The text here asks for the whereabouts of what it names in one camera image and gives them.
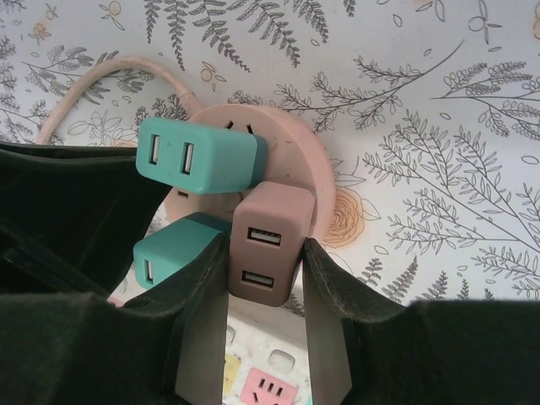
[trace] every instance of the usb charger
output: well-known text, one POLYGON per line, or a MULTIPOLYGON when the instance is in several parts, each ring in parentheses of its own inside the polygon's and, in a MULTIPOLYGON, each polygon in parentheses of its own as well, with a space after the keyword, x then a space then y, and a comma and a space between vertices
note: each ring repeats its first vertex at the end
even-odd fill
POLYGON ((135 277, 140 285, 151 289, 191 263, 219 233, 230 233, 230 223, 192 213, 133 247, 135 277))
POLYGON ((315 207, 305 188, 264 181, 236 208, 228 289, 239 298, 283 305, 299 266, 315 207))
POLYGON ((262 180, 266 163, 267 142, 252 133, 158 117, 139 128, 138 172, 188 192, 243 192, 262 180))

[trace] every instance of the pink cable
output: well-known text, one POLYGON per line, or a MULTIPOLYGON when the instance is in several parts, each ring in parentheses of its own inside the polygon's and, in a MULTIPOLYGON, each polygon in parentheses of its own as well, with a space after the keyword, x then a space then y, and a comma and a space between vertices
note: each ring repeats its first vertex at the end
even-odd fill
POLYGON ((119 57, 117 59, 111 59, 95 65, 87 73, 85 73, 73 87, 66 93, 66 95, 58 102, 58 104, 52 109, 51 114, 43 124, 35 142, 37 144, 48 144, 51 139, 51 135, 66 114, 71 110, 71 107, 75 104, 78 98, 90 88, 90 86, 100 78, 103 78, 111 72, 123 69, 140 69, 146 72, 152 73, 154 76, 164 79, 175 90, 176 94, 180 98, 180 102, 188 116, 192 116, 195 113, 203 109, 203 105, 199 102, 197 97, 184 86, 184 84, 175 77, 169 70, 160 66, 158 63, 153 62, 145 57, 119 57))

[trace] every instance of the teal usb charger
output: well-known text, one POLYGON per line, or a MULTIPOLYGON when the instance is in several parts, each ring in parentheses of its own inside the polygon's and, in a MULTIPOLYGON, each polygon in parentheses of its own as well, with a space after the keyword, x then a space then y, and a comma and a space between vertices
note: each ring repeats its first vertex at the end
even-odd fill
POLYGON ((252 133, 158 117, 139 128, 138 172, 195 194, 253 188, 266 163, 267 142, 252 133))
POLYGON ((220 233, 230 233, 229 222, 205 213, 178 219, 133 247, 135 278, 146 289, 191 263, 220 233))

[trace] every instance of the brown usb charger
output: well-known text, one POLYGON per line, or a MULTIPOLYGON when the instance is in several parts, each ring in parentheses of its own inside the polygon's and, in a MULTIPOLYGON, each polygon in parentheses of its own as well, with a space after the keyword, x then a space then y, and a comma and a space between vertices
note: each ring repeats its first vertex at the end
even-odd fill
POLYGON ((269 306, 288 299, 315 207, 302 187, 259 183, 236 207, 230 237, 229 292, 269 306))

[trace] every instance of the yellow outlet cover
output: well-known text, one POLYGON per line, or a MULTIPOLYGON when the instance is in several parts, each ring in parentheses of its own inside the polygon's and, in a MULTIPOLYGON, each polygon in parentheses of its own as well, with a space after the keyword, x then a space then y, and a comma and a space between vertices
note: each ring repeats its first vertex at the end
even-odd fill
POLYGON ((225 368, 223 373, 223 394, 229 394, 235 383, 238 369, 240 368, 240 359, 231 354, 225 354, 225 368))

